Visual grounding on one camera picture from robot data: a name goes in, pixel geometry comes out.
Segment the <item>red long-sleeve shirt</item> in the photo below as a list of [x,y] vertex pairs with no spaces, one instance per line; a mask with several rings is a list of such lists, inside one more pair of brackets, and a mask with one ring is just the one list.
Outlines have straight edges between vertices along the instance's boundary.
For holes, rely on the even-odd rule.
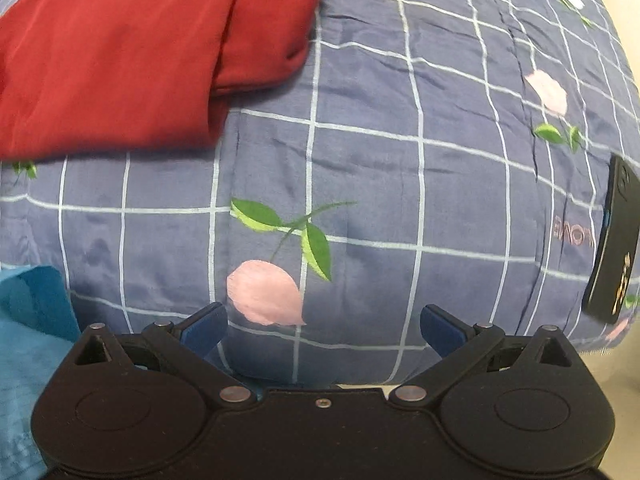
[[232,96],[305,63],[319,0],[18,0],[1,19],[1,157],[208,148]]

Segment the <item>blue cloth garment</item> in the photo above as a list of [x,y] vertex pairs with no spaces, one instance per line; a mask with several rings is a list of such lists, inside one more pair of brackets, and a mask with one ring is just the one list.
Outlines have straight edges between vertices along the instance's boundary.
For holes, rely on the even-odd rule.
[[80,330],[62,276],[52,266],[1,272],[1,477],[46,470],[30,418],[40,393]]

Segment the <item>black phone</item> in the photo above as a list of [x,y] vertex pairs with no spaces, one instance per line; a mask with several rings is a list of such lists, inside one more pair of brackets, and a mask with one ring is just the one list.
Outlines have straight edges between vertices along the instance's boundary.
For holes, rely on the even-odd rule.
[[582,297],[585,314],[605,324],[618,321],[638,239],[639,179],[623,157],[613,155],[596,258]]

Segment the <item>blue checked floral quilt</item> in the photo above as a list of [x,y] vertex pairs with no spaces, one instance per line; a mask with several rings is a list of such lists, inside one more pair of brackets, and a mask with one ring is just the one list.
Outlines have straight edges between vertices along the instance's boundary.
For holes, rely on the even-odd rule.
[[229,315],[215,363],[300,384],[393,384],[432,364],[419,316],[587,353],[608,162],[639,162],[639,97],[602,0],[322,0],[302,72],[235,107],[218,148],[1,175],[1,264],[54,266],[81,324],[137,332],[227,298],[272,260],[304,325]]

